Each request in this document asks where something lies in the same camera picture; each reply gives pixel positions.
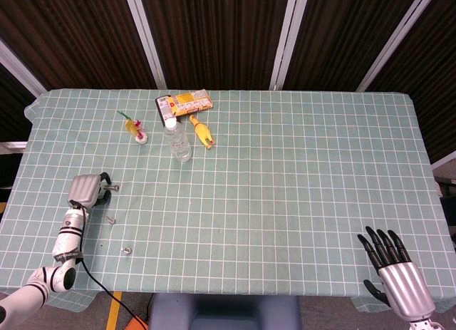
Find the snack box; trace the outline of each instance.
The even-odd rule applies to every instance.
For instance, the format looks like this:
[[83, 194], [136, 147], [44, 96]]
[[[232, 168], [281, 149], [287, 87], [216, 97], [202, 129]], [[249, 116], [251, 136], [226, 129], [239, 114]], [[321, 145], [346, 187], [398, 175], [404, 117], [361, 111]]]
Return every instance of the snack box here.
[[167, 102], [175, 116], [191, 114], [195, 111], [210, 109], [213, 106], [205, 89], [170, 96], [167, 98]]
[[168, 118], [176, 118], [168, 104], [169, 97], [171, 97], [171, 95], [161, 96], [155, 99], [155, 104], [157, 105], [158, 114], [162, 120], [163, 127], [165, 127], [165, 120]]

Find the green grid tablecloth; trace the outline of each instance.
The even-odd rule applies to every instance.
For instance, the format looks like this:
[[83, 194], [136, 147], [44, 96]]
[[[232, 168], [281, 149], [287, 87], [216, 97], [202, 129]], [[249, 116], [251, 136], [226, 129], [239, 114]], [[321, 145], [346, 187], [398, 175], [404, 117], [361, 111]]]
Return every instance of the green grid tablecloth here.
[[[181, 164], [154, 102], [168, 93], [179, 91], [65, 89], [26, 109], [33, 129], [0, 224], [4, 291], [54, 265], [73, 177], [106, 171], [120, 192], [93, 209], [83, 251], [109, 289], [350, 296], [380, 310], [356, 238], [370, 225], [403, 238], [440, 309], [456, 303], [456, 256], [409, 97], [210, 91], [214, 108], [198, 118], [217, 144], [206, 150], [182, 118], [193, 158]], [[116, 109], [144, 120], [146, 145]], [[80, 311], [98, 290], [79, 266], [74, 290], [50, 304]]]

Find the bottle cap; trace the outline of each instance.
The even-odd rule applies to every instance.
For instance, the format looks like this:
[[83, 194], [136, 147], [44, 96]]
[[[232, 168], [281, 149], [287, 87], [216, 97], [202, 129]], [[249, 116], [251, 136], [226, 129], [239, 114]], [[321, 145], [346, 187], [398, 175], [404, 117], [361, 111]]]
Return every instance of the bottle cap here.
[[176, 118], [167, 118], [165, 120], [165, 127], [168, 129], [173, 129], [177, 125]]

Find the yellow floor tape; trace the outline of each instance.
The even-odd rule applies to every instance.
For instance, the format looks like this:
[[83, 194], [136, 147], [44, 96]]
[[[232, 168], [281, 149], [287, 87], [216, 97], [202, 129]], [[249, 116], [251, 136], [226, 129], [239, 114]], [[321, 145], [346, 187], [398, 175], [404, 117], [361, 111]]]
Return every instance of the yellow floor tape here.
[[[114, 292], [114, 297], [120, 300], [122, 298], [122, 292]], [[120, 304], [116, 300], [111, 301], [111, 308], [109, 309], [108, 323], [106, 323], [106, 330], [115, 330], [117, 325], [117, 317], [119, 315]]]

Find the robotic arm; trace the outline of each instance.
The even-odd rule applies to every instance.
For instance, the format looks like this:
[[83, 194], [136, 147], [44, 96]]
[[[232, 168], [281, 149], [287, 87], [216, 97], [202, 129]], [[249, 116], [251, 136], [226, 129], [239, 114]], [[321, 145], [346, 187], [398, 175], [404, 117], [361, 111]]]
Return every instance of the robotic arm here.
[[[41, 267], [35, 270], [27, 285], [7, 298], [0, 300], [0, 330], [11, 329], [35, 314], [52, 292], [64, 292], [73, 287], [76, 279], [74, 268], [82, 258], [82, 238], [88, 221], [88, 210], [106, 203], [110, 198], [107, 190], [111, 180], [107, 173], [101, 175], [78, 175], [74, 177], [68, 193], [68, 205], [62, 227], [58, 232], [52, 255], [58, 267]], [[104, 195], [98, 198], [102, 190]]]
[[435, 310], [434, 301], [420, 269], [410, 260], [399, 236], [392, 230], [388, 230], [390, 236], [382, 230], [377, 230], [377, 233], [370, 227], [366, 230], [375, 250], [363, 235], [359, 234], [358, 238], [385, 289], [381, 292], [372, 282], [364, 280], [368, 291], [390, 306], [401, 319], [408, 321], [410, 330], [444, 330], [443, 326], [430, 320]]

